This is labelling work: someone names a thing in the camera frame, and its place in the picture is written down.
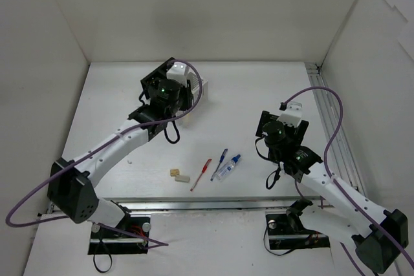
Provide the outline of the black slotted organizer box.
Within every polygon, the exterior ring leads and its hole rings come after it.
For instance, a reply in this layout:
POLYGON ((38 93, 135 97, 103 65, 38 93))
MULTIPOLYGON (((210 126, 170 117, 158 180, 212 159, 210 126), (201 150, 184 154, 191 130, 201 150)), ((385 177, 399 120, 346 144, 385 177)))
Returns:
POLYGON ((144 92, 145 98, 150 99, 149 95, 149 86, 150 84, 157 79, 166 79, 166 74, 168 70, 172 67, 175 62, 175 58, 171 57, 159 65, 156 69, 151 71, 148 75, 140 80, 142 91, 144 92))

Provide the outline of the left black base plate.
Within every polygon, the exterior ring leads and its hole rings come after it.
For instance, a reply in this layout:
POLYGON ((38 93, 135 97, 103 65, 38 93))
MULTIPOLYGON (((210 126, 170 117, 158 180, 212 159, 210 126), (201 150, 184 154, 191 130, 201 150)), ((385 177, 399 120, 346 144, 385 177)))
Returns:
MULTIPOLYGON (((129 219, 126 231, 135 235, 149 237, 151 229, 150 217, 136 216, 129 219)), ((136 255, 146 254, 148 242, 146 240, 131 237, 124 233, 118 233, 110 229, 99 228, 92 225, 89 240, 88 255, 136 255)))

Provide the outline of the aluminium side rail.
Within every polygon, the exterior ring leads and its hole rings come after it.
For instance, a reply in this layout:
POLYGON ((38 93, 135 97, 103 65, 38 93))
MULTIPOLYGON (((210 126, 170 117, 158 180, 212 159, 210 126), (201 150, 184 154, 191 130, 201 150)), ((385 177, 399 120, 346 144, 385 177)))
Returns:
MULTIPOLYGON (((305 68, 313 87, 326 87, 321 70, 315 63, 305 63, 305 68)), ((314 90, 313 95, 323 124, 323 130, 327 141, 339 121, 339 106, 337 99, 326 90, 314 90)), ((353 188, 361 194, 366 194, 364 184, 360 178, 358 168, 355 164, 345 133, 340 129, 335 136, 334 141, 329 147, 328 164, 333 173, 338 173, 340 177, 348 182, 353 188)))

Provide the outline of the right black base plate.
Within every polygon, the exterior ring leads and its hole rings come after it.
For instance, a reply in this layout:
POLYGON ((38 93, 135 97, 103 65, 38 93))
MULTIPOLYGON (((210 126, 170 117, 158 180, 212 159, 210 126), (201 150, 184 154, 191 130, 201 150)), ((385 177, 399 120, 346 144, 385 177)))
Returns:
POLYGON ((265 215, 264 244, 270 251, 286 255, 299 249, 330 248, 328 236, 308 229, 294 229, 284 213, 265 215))

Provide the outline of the beige eraser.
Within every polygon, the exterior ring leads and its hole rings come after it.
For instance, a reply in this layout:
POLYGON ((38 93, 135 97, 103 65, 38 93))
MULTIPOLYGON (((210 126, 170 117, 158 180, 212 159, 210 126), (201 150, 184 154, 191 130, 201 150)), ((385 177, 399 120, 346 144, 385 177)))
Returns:
POLYGON ((177 175, 177 176, 175 176, 175 181, 176 182, 189 183, 190 182, 190 177, 185 176, 185 175, 177 175))

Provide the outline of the small wooden stamp block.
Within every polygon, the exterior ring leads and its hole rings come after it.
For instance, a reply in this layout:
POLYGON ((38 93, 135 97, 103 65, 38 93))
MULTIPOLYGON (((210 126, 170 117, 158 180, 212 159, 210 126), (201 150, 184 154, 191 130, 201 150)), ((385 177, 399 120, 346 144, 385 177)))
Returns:
POLYGON ((170 176, 179 176, 180 171, 178 169, 171 169, 170 170, 170 176))

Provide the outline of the blue ballpoint pen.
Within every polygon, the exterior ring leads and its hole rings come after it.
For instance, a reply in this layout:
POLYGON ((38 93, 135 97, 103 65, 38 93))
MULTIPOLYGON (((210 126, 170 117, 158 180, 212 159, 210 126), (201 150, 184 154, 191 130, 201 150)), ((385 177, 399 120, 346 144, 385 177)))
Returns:
POLYGON ((214 180, 214 178, 215 178, 216 173, 218 172, 218 170, 219 170, 219 168, 220 168, 221 164, 223 163, 223 161, 224 161, 224 159, 225 159, 225 157, 226 157, 227 152, 228 152, 228 149, 227 149, 227 148, 223 150, 223 152, 222 152, 222 154, 221 154, 221 157, 220 157, 220 159, 219 159, 219 162, 218 162, 218 164, 217 164, 217 167, 215 168, 215 171, 213 172, 213 174, 212 174, 212 176, 211 176, 211 178, 210 178, 210 181, 211 181, 211 182, 213 182, 213 180, 214 180))

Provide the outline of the red ballpoint pen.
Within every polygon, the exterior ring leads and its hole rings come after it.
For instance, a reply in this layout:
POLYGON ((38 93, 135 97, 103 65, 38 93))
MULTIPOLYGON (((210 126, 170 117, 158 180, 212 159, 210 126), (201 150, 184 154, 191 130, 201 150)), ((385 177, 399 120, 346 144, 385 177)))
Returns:
POLYGON ((206 172, 206 170, 207 170, 208 166, 210 165, 211 161, 212 161, 212 159, 211 159, 211 158, 209 158, 209 159, 206 161, 206 163, 204 164, 204 166, 203 166, 203 168, 202 168, 202 170, 201 170, 200 174, 199 174, 199 175, 198 175, 198 177, 195 179, 194 184, 193 184, 193 185, 191 186, 191 188, 190 188, 190 191, 191 191, 191 192, 193 192, 193 191, 194 191, 194 189, 196 188, 197 184, 199 183, 199 180, 202 178, 203 174, 206 172))

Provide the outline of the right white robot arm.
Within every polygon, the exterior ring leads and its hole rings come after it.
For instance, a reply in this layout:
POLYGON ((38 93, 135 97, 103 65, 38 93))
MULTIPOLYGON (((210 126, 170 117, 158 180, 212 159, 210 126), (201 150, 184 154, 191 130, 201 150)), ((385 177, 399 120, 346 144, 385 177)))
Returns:
POLYGON ((383 274, 409 244, 408 218, 399 209, 388 211, 366 198, 338 175, 330 173, 326 160, 301 143, 309 122, 301 110, 274 115, 261 113, 257 140, 268 149, 265 160, 277 165, 276 174, 285 173, 317 192, 340 216, 314 207, 307 199, 297 200, 286 216, 294 232, 313 229, 352 246, 359 260, 372 272, 383 274))

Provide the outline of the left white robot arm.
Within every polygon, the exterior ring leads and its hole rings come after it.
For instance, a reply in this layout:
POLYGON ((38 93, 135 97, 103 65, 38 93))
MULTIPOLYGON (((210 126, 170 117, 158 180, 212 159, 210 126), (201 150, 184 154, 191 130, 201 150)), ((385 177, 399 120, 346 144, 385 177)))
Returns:
POLYGON ((128 232, 127 209, 98 197, 94 189, 130 152, 166 131, 179 111, 191 108, 191 81, 155 79, 147 86, 147 98, 149 103, 133 111, 97 153, 89 151, 77 159, 60 158, 53 163, 50 175, 54 180, 49 183, 47 196, 74 223, 103 224, 115 237, 128 232))

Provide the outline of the aluminium front rail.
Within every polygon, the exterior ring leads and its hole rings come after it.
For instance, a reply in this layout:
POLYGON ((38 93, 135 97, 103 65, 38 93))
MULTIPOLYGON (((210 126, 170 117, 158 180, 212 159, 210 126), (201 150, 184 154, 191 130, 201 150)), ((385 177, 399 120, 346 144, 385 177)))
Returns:
POLYGON ((257 196, 257 197, 182 197, 182 198, 112 198, 113 202, 134 213, 174 211, 227 211, 254 209, 284 209, 301 197, 257 196))

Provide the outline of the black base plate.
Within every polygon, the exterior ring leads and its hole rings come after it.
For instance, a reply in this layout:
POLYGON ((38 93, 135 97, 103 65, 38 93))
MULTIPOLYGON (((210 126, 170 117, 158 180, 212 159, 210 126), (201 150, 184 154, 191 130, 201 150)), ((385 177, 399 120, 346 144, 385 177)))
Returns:
POLYGON ((265 215, 264 244, 270 251, 286 255, 299 249, 330 248, 328 236, 308 229, 294 229, 284 213, 265 215))
MULTIPOLYGON (((126 231, 135 235, 149 237, 151 229, 150 217, 136 216, 129 219, 126 231)), ((146 254, 148 242, 146 240, 131 237, 124 233, 118 233, 110 229, 99 228, 92 225, 89 240, 88 255, 136 255, 146 254)))

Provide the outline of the clear blue-capped spray bottle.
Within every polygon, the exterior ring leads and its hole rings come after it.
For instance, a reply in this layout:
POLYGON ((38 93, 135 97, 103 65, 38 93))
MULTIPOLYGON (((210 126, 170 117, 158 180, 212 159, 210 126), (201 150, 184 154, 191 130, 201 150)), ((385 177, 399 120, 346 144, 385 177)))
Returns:
POLYGON ((215 178, 218 181, 223 181, 226 177, 228 177, 231 172, 234 170, 236 164, 239 162, 241 158, 240 154, 237 154, 233 158, 231 158, 227 163, 225 163, 219 170, 216 172, 215 178))

